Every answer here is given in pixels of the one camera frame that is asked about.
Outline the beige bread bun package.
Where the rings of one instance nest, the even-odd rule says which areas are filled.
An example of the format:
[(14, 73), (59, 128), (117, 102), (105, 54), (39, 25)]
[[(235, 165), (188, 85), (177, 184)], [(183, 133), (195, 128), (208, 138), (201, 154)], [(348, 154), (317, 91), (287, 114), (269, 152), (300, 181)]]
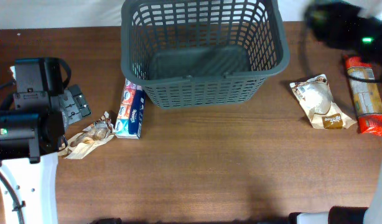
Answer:
[(356, 123), (335, 103), (325, 74), (289, 86), (314, 129), (348, 129)]

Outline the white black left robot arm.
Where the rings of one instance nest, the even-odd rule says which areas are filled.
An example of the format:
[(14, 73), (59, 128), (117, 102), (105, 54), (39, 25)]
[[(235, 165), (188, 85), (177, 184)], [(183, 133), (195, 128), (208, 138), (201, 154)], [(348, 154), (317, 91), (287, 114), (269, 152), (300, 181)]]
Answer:
[(17, 90), (0, 106), (0, 191), (6, 223), (57, 223), (58, 152), (69, 125), (91, 114), (72, 71), (53, 57), (18, 59)]

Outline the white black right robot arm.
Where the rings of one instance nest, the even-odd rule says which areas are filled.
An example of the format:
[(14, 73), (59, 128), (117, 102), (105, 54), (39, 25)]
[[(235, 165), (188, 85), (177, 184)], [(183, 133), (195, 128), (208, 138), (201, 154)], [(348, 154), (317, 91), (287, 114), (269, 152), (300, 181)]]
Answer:
[[(346, 1), (312, 1), (304, 11), (299, 62), (308, 76), (313, 73), (305, 49), (308, 31), (327, 47), (352, 50), (364, 62), (382, 66), (382, 1), (368, 2), (368, 9)], [(382, 75), (375, 83), (382, 83)], [(337, 207), (328, 213), (329, 223), (382, 223), (382, 163), (378, 185), (368, 208)]]

